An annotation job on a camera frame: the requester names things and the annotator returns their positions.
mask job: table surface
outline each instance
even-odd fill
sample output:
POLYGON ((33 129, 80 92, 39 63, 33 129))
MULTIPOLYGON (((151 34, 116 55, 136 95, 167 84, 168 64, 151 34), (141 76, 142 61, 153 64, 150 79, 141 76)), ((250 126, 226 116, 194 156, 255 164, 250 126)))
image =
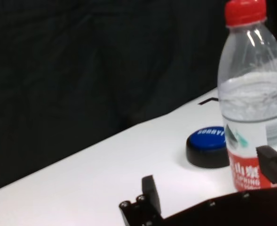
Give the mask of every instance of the table surface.
POLYGON ((118 205, 142 193, 153 175, 164 218, 235 192, 229 167, 187 162, 194 131, 222 125, 213 90, 165 116, 125 130, 0 189, 0 226, 123 226, 118 205))

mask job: water bottle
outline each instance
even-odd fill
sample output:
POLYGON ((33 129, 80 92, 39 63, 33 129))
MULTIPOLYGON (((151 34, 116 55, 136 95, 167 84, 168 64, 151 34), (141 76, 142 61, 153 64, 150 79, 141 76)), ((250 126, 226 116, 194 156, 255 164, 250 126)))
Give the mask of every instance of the water bottle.
POLYGON ((218 93, 237 190, 273 187, 261 174, 256 147, 277 150, 277 41, 265 27, 265 0, 231 0, 230 30, 220 59, 218 93))

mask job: dark background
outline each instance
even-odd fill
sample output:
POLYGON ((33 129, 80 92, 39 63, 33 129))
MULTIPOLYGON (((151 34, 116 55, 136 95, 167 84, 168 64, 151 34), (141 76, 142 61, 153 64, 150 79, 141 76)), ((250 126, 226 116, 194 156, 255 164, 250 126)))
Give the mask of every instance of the dark background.
POLYGON ((215 88, 225 3, 0 0, 0 187, 215 88))

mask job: blue button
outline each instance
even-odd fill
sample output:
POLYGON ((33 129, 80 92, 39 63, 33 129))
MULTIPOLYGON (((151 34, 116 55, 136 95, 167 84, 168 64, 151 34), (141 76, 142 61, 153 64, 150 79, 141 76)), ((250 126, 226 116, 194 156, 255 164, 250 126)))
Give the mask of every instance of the blue button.
POLYGON ((214 126, 200 129, 190 136, 190 143, 197 149, 213 150, 226 147, 224 128, 214 126))

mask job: black mark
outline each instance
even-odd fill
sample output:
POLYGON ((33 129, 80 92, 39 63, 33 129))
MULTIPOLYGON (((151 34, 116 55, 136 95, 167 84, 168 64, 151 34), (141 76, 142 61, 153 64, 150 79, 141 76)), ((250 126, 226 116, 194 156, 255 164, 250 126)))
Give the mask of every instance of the black mark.
POLYGON ((211 97, 211 98, 209 98, 209 99, 207 99, 207 100, 205 100, 205 101, 200 102, 198 105, 206 104, 207 102, 209 102, 209 101, 211 101, 211 100, 213 100, 213 101, 219 101, 218 98, 211 97))

